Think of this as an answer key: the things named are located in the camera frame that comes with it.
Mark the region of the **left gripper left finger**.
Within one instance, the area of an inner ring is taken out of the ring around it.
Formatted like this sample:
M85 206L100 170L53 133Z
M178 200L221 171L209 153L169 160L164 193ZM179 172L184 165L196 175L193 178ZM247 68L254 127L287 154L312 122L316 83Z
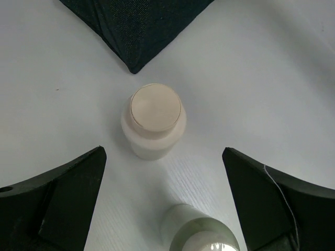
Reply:
M107 155L98 146L1 188L1 250L83 250Z

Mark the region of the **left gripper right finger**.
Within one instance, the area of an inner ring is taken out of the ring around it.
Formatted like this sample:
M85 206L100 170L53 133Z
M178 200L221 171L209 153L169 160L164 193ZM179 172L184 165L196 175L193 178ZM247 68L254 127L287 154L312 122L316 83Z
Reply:
M222 154L248 250L334 250L334 190Z

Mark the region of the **clear bottle beige cap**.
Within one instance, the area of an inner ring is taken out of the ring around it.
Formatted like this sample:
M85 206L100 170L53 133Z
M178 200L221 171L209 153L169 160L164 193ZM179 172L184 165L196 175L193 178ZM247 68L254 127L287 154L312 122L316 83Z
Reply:
M160 233L167 250L240 250L230 228L188 204L167 210Z

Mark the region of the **white bottle beige cap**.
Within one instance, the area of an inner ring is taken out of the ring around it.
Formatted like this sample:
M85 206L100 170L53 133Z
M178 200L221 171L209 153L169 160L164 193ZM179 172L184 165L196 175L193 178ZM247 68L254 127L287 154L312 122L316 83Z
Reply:
M131 150L141 159L163 158L186 128L186 111L169 86L151 83L139 88L125 103L121 128Z

